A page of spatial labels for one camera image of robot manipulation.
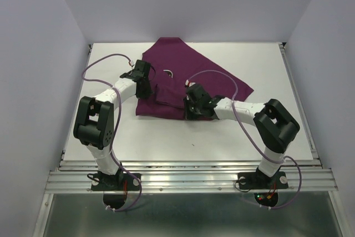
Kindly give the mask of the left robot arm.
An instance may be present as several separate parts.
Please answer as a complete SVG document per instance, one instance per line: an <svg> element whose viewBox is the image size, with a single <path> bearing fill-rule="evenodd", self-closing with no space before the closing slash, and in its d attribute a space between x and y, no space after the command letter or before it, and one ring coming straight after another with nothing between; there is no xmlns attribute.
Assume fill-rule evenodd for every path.
<svg viewBox="0 0 355 237"><path fill-rule="evenodd" d="M131 97L146 99L153 93L151 70L155 70L151 63L138 60L115 84L103 82L109 89L79 101L73 135L88 148L98 166L96 173L88 175L94 191L122 189L128 179L122 164L114 158L113 141L118 129L114 113L117 110L120 119L123 102Z"/></svg>

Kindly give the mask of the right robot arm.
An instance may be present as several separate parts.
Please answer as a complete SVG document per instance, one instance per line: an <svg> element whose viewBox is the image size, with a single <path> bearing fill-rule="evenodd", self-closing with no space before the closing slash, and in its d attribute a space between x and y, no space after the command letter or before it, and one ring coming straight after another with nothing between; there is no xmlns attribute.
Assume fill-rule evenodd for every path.
<svg viewBox="0 0 355 237"><path fill-rule="evenodd" d="M261 187L272 184L288 146L300 131L300 125L281 102L270 99L266 103L248 103L221 95L211 97L202 85L189 81L186 81L185 88L185 119L237 121L252 145L262 155L255 174L256 183ZM264 151L246 131L245 124L256 127L265 145Z"/></svg>

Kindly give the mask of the purple cloth drape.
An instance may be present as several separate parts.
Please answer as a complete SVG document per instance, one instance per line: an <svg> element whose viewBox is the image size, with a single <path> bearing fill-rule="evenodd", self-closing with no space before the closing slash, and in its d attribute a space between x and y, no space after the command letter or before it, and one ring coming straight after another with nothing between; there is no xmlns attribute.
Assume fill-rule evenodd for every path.
<svg viewBox="0 0 355 237"><path fill-rule="evenodd" d="M201 84L211 95L223 95L245 101L253 89L218 64L187 45L180 38L159 38L142 55L142 60L151 63L156 74L149 75L153 94L139 99L135 114L160 119L183 120L185 82ZM170 78L164 69L173 72Z"/></svg>

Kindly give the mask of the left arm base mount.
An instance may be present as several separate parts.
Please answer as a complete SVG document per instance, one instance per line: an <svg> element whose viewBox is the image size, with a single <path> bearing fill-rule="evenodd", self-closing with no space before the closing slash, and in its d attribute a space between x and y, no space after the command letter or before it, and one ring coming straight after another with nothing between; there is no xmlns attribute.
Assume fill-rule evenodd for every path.
<svg viewBox="0 0 355 237"><path fill-rule="evenodd" d="M124 212L131 209L142 195L141 175L120 172L107 175L102 172L89 173L91 191L103 193L103 204L106 210Z"/></svg>

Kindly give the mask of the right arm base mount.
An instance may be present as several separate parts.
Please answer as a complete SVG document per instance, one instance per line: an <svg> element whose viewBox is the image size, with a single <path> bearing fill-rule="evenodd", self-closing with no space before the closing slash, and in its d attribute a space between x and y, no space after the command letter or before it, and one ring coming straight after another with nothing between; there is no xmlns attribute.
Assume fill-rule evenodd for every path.
<svg viewBox="0 0 355 237"><path fill-rule="evenodd" d="M278 203L278 190L288 189L289 186L285 172L277 172L270 178L257 170L238 173L234 188L242 193L255 190L256 203L267 208L275 208Z"/></svg>

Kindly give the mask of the stainless steel tray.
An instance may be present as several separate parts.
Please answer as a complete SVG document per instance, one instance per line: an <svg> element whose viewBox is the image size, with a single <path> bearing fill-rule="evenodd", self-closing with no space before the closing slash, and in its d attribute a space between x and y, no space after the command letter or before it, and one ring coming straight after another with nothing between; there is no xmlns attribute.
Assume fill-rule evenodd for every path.
<svg viewBox="0 0 355 237"><path fill-rule="evenodd" d="M171 70L168 70L168 69L164 69L164 72L170 77L170 78L173 78L173 72Z"/></svg>

